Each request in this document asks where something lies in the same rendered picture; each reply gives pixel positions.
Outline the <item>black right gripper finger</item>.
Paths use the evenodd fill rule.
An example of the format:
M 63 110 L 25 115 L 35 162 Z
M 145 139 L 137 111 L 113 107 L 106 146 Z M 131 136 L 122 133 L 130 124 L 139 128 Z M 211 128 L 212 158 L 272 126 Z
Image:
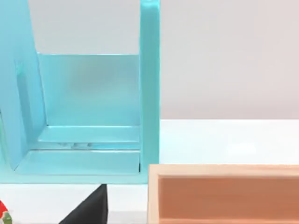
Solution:
M 107 184 L 101 184 L 59 224 L 107 224 L 108 193 Z

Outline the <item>red and green object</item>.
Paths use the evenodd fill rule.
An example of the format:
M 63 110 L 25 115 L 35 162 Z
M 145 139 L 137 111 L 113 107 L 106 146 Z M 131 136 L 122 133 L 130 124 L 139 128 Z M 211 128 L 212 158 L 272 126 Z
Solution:
M 0 224 L 13 224 L 12 217 L 1 200 L 0 200 Z

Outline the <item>light blue rack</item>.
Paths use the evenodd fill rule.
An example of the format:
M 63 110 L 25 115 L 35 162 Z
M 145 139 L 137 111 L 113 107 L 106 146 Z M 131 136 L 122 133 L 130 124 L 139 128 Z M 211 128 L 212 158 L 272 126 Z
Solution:
M 160 0 L 136 54 L 45 54 L 28 0 L 0 0 L 0 183 L 146 184 L 159 163 Z

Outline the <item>shallow salmon-coloured box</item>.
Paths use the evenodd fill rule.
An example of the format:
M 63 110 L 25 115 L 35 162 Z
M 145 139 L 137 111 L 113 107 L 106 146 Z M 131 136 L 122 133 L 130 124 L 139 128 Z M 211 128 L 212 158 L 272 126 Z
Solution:
M 299 224 L 299 165 L 150 165 L 147 224 Z

